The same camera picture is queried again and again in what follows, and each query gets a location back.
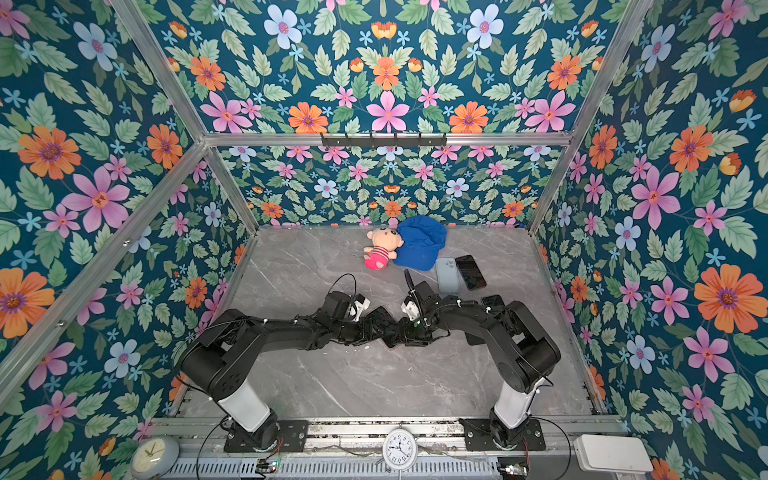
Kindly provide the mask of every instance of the black mounting plate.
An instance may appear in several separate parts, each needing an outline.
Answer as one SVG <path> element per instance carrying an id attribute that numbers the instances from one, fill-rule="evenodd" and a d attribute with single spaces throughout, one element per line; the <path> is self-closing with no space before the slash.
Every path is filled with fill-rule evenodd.
<path id="1" fill-rule="evenodd" d="M 303 452 L 306 442 L 306 431 L 310 423 L 306 420 L 279 420 L 277 422 L 277 441 L 283 441 L 280 444 L 281 452 Z M 253 444 L 246 439 L 235 435 L 233 438 L 227 437 L 224 443 L 226 453 L 254 453 Z"/>
<path id="2" fill-rule="evenodd" d="M 480 452 L 500 449 L 490 435 L 490 420 L 460 419 L 459 421 L 464 425 L 464 441 L 467 450 L 470 452 Z M 530 452 L 541 452 L 547 448 L 544 442 L 544 433 L 541 431 L 541 423 L 537 419 L 528 419 L 528 425 L 519 439 L 520 443 L 513 447 L 513 450 L 525 450 L 526 444 Z"/>

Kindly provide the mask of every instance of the clock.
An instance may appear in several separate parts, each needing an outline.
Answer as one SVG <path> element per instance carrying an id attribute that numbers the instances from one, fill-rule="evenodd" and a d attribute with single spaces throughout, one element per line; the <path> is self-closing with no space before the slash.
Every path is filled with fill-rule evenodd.
<path id="1" fill-rule="evenodd" d="M 179 457 L 179 443 L 171 437 L 155 437 L 141 443 L 131 459 L 131 474 L 137 480 L 164 475 Z"/>
<path id="2" fill-rule="evenodd" d="M 407 470 L 416 463 L 419 447 L 411 432 L 394 429 L 384 439 L 384 462 L 393 470 Z"/>

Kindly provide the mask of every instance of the smartphone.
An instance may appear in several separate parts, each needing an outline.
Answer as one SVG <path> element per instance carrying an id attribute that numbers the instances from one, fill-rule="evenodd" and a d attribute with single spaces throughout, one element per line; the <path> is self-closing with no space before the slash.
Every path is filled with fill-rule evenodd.
<path id="1" fill-rule="evenodd" d="M 485 278 L 483 278 L 482 273 L 480 273 L 478 264 L 475 263 L 475 259 L 472 255 L 457 257 L 456 266 L 458 266 L 458 271 L 464 278 L 464 282 L 467 284 L 468 289 L 477 290 L 487 286 Z"/>
<path id="2" fill-rule="evenodd" d="M 501 295 L 490 295 L 482 297 L 483 306 L 504 306 L 504 299 Z"/>
<path id="3" fill-rule="evenodd" d="M 458 293 L 462 289 L 462 285 L 458 281 L 456 260 L 438 258 L 435 261 L 435 271 L 437 272 L 437 286 L 440 293 L 448 295 Z"/>

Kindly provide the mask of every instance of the plush toy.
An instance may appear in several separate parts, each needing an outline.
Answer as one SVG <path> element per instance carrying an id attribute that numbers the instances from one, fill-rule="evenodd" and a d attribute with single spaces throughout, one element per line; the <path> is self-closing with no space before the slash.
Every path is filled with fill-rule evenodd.
<path id="1" fill-rule="evenodd" d="M 371 270 L 383 270 L 391 259 L 397 258 L 395 249 L 405 243 L 397 230 L 381 227 L 368 232 L 368 238 L 373 247 L 363 249 L 366 255 L 366 266 Z"/>

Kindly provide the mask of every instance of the black smartphone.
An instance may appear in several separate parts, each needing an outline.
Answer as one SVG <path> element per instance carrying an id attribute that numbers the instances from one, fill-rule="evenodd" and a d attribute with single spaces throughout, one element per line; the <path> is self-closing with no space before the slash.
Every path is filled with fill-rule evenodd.
<path id="1" fill-rule="evenodd" d="M 464 282 L 467 284 L 468 289 L 477 290 L 487 286 L 485 278 L 483 278 L 482 273 L 480 273 L 480 268 L 478 267 L 478 264 L 475 263 L 475 259 L 472 255 L 457 257 L 456 266 L 464 278 Z"/>
<path id="2" fill-rule="evenodd" d="M 490 295 L 482 297 L 483 306 L 504 306 L 504 299 L 501 295 Z"/>

